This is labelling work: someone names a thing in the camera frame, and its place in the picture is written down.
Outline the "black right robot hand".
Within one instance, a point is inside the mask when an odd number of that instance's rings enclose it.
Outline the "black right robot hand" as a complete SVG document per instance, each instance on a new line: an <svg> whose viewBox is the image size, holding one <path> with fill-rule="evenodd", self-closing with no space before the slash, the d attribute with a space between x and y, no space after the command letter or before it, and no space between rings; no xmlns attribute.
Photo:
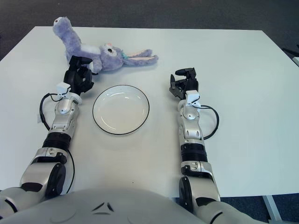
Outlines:
<svg viewBox="0 0 299 224"><path fill-rule="evenodd" d="M194 68L185 68L175 71L175 75L184 76L185 79L175 80L173 74L170 78L169 91L181 100L186 99L187 91L198 91L198 81L196 79L196 71Z"/></svg>

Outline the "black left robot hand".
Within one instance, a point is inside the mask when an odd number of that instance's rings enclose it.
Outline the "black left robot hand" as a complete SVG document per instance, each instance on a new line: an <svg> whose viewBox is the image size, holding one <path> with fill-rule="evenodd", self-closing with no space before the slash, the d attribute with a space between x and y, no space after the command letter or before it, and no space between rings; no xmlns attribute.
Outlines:
<svg viewBox="0 0 299 224"><path fill-rule="evenodd" d="M90 58L71 57L69 68L64 75L64 83L70 85L70 92L80 96L81 93L85 93L93 87L92 71L86 67L91 62Z"/></svg>

